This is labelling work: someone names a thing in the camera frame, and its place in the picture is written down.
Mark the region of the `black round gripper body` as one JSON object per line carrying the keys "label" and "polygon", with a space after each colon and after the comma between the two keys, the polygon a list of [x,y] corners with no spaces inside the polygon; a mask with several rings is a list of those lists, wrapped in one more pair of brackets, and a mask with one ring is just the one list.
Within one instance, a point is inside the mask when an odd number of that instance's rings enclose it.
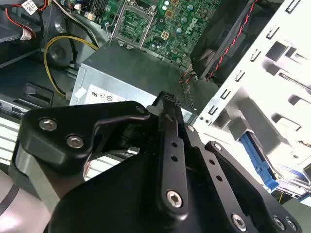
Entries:
{"label": "black round gripper body", "polygon": [[233,195],[218,151],[146,152],[68,192],[55,208],[51,233],[229,233]]}

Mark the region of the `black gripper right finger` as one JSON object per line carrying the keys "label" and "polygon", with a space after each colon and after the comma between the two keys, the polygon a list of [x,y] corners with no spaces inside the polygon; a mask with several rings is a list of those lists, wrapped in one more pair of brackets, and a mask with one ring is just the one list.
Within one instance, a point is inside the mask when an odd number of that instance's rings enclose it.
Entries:
{"label": "black gripper right finger", "polygon": [[202,143],[178,116],[189,212],[181,233],[300,233],[295,218],[223,147]]}

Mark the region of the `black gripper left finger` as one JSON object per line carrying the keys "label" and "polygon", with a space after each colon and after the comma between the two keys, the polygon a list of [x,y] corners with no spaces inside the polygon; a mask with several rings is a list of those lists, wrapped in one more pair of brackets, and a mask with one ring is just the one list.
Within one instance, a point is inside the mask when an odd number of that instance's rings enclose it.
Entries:
{"label": "black gripper left finger", "polygon": [[54,212],[71,190],[146,152],[184,150],[178,99],[161,92],[135,101],[37,109],[21,121],[13,162]]}

